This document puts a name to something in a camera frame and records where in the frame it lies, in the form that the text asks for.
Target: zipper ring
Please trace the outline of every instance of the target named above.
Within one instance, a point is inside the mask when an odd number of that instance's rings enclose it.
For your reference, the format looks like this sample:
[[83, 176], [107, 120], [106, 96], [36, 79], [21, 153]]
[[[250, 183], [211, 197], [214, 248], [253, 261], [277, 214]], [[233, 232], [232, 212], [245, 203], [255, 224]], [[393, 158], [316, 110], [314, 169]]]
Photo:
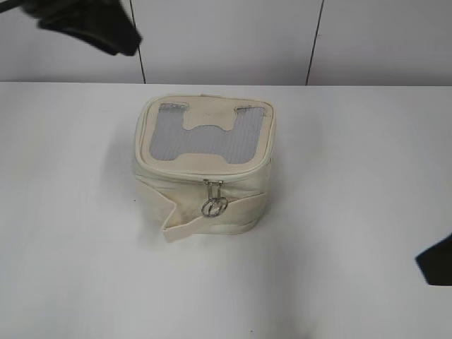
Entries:
[[225, 197], [208, 199], [201, 209], [202, 214], [207, 218], [214, 218], [222, 215], [229, 202]]

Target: cosmetic bag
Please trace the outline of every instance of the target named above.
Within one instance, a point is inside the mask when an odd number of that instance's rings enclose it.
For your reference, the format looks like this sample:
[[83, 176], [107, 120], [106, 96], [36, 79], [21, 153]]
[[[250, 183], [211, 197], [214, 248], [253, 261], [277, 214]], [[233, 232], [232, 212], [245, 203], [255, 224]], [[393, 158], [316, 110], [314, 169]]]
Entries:
[[137, 123], [133, 169], [166, 240], [250, 230], [266, 206], [274, 135], [275, 112], [266, 102], [151, 100]]

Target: black object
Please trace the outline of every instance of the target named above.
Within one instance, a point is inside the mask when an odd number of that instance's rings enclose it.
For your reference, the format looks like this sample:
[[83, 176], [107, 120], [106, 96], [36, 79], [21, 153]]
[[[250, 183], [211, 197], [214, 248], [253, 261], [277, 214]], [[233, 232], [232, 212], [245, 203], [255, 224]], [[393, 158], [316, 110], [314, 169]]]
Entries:
[[452, 234], [416, 257], [429, 285], [452, 286]]
[[6, 0], [0, 13], [15, 6], [39, 19], [39, 28], [76, 37], [111, 55], [132, 56], [142, 40], [119, 0]]

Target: mesh window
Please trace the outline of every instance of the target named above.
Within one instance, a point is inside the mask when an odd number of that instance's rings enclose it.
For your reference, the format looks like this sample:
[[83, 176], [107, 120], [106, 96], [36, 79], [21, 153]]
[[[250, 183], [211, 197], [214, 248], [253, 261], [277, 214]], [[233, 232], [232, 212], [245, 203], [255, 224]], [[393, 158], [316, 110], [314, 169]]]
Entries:
[[185, 105], [161, 104], [155, 130], [149, 146], [156, 160], [174, 160], [184, 153], [217, 154], [230, 164], [244, 164], [253, 159], [265, 109], [237, 108], [237, 118], [231, 131], [218, 126], [197, 126], [184, 129]]

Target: zipper pull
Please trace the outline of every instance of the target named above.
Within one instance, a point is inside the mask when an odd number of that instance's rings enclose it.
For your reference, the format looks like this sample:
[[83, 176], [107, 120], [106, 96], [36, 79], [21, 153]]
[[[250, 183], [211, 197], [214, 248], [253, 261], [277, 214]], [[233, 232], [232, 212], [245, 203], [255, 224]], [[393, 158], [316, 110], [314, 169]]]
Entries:
[[[223, 181], [210, 182], [209, 180], [204, 180], [204, 184], [207, 186], [207, 201], [203, 204], [201, 208], [201, 213], [207, 218], [214, 218], [222, 215], [227, 208], [229, 203], [224, 196], [221, 196], [221, 186]], [[217, 197], [213, 197], [213, 186], [217, 186]]]

